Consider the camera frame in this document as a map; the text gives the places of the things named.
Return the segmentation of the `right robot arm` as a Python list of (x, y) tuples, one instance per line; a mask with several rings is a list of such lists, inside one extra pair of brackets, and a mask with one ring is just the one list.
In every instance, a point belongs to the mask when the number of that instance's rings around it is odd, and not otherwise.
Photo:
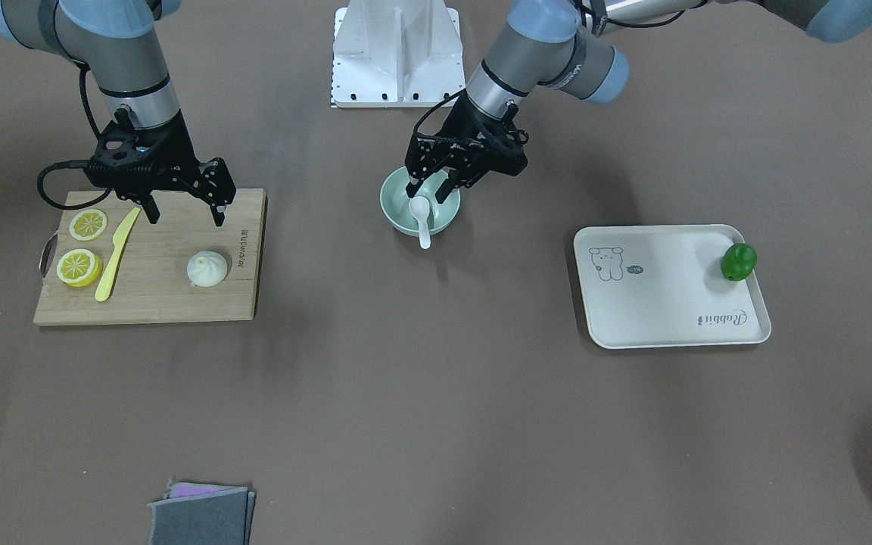
[(152, 223), (160, 217), (153, 193), (182, 191), (222, 226), (235, 184), (222, 158), (196, 158), (155, 33), (155, 22), (177, 9), (177, 1), (0, 1), (0, 36), (93, 73), (111, 112), (90, 158), (48, 172), (83, 170), (104, 195), (132, 201)]

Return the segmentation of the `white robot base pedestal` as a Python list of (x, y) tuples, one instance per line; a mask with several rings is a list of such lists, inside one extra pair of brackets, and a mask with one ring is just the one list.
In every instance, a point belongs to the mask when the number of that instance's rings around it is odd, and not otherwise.
[(429, 108), (465, 87), (457, 10), (443, 1), (350, 1), (333, 17), (330, 104)]

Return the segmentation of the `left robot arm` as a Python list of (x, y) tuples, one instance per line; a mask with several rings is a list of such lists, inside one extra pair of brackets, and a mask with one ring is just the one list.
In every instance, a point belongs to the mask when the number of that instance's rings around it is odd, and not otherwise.
[(872, 24), (821, 41), (765, 1), (512, 1), (463, 89), (416, 122), (395, 183), (407, 206), (484, 183), (522, 211), (634, 220), (737, 187), (765, 203), (844, 189), (872, 168)]

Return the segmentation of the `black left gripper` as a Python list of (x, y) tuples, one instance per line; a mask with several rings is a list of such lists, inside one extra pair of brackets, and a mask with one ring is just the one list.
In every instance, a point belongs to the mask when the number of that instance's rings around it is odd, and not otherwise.
[[(434, 135), (423, 134), (421, 126), (426, 118), (451, 100), (456, 103), (442, 128)], [(529, 134), (513, 124), (518, 112), (515, 101), (508, 100), (503, 117), (496, 120), (475, 107), (464, 89), (446, 95), (443, 101), (429, 108), (421, 120), (416, 121), (407, 149), (407, 197), (414, 198), (422, 183), (437, 170), (447, 171), (446, 179), (436, 191), (437, 204), (445, 204), (453, 191), (471, 188), (489, 172), (519, 175), (528, 164), (524, 145), (529, 141)]]

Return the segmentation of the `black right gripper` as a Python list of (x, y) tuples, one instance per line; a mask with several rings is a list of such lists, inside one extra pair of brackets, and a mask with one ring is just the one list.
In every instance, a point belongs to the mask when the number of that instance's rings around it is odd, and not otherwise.
[(182, 191), (204, 201), (215, 227), (223, 226), (226, 207), (236, 194), (224, 160), (198, 161), (181, 113), (147, 129), (135, 126), (130, 114), (128, 107), (118, 107), (101, 132), (84, 169), (90, 182), (114, 190), (119, 199), (134, 201), (152, 225), (160, 219), (154, 191)]

